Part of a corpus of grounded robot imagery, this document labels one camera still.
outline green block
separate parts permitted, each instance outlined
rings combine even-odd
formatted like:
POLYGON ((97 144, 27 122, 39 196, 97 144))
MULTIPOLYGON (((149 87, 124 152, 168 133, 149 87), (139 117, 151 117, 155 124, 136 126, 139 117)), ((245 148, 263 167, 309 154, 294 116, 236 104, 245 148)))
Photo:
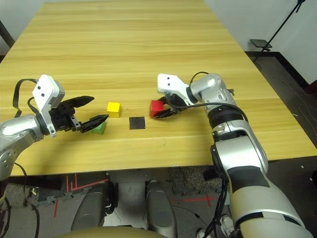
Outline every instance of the green block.
POLYGON ((95 127, 94 129, 91 129, 90 131, 94 134, 103 135, 106 128, 106 122, 104 121, 99 126, 95 127))

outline floor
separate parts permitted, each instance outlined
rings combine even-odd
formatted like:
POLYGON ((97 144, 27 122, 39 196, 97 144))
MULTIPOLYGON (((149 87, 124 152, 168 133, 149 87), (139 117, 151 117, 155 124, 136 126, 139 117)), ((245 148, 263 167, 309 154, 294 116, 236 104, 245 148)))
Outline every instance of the floor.
MULTIPOLYGON (((307 95, 275 58, 259 58, 261 73, 268 80, 314 145, 317 145, 317 101, 307 95)), ((311 181, 317 170, 316 157, 283 160, 270 163, 268 177, 291 200, 307 229, 317 237, 317 189, 311 181)), ((105 217, 105 226, 133 225, 146 227, 145 181, 158 180, 174 206, 178 237, 194 238, 197 228, 208 224, 215 209, 219 181, 205 182, 206 167, 148 169, 109 172, 111 180, 119 183, 119 206, 105 217)), ((41 205, 40 237, 52 238, 70 231, 76 210, 85 191, 59 199, 58 206, 41 205)), ((32 238, 35 214, 30 207, 13 208, 7 238, 32 238)))

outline black square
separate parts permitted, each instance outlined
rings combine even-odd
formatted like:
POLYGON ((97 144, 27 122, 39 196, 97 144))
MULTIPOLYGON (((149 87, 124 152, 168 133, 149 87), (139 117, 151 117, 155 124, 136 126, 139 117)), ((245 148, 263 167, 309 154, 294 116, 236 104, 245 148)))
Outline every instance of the black square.
POLYGON ((130 130, 145 129, 144 117, 129 118, 130 130))

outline black strap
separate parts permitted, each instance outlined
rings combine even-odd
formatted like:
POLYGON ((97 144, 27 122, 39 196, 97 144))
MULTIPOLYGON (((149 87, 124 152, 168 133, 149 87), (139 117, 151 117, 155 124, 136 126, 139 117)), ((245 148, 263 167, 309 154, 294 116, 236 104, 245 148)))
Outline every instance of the black strap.
POLYGON ((33 78, 24 78, 24 79, 21 79, 17 82, 15 89, 14 89, 13 102, 12 102, 13 107, 18 110, 14 116, 15 118, 18 118, 22 113, 22 111, 19 109, 19 92, 20 92, 20 86, 24 81, 31 81, 33 83, 38 82, 38 80, 33 79, 33 78))
POLYGON ((38 115, 38 114, 40 114, 39 111, 30 103, 32 99, 34 99, 34 97, 32 97, 28 100, 28 106, 32 110, 32 112, 34 112, 36 115, 38 115))

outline wooden block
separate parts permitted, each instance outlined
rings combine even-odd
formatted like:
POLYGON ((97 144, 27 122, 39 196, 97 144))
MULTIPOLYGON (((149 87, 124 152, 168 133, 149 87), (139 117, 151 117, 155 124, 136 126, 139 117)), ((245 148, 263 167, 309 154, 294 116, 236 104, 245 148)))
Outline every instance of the wooden block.
POLYGON ((121 113, 120 103, 109 102, 107 106, 107 114, 111 118, 119 118, 121 113))
POLYGON ((160 100, 152 100, 150 103, 150 116, 154 117, 157 113, 164 110, 164 102, 160 100))
POLYGON ((91 129, 90 131, 94 134, 103 135, 106 128, 106 122, 104 121, 99 126, 95 127, 94 129, 91 129))

